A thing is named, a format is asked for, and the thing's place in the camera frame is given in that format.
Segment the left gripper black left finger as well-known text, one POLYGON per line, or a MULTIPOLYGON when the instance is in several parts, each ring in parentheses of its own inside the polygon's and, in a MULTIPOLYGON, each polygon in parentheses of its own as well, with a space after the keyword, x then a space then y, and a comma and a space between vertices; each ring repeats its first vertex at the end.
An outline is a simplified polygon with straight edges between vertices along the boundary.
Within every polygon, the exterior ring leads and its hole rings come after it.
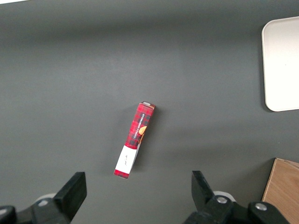
POLYGON ((0 207, 2 224, 69 224, 87 196, 85 172, 76 172, 53 196, 42 196, 28 208, 0 207))

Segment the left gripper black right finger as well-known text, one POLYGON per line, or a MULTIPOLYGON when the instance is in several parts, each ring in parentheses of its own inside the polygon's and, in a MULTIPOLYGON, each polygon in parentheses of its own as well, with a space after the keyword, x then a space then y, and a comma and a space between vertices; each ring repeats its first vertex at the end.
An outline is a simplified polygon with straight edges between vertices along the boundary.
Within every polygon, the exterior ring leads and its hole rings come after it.
POLYGON ((240 206, 225 192, 212 191, 201 171, 192 171, 192 198, 197 211, 185 224, 287 224, 287 219, 272 204, 250 202, 240 206))

